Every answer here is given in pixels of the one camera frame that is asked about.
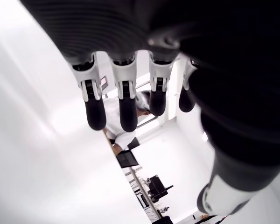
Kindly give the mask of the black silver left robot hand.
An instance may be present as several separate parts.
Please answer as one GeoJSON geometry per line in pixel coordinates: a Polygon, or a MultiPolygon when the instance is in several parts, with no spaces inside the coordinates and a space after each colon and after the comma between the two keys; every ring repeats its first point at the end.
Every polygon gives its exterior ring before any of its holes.
{"type": "Polygon", "coordinates": [[[120,122],[164,113],[171,69],[187,57],[179,107],[201,108],[215,149],[198,209],[231,215],[280,173],[280,0],[24,0],[82,91],[89,126],[106,125],[96,52],[108,54],[120,122]]]}

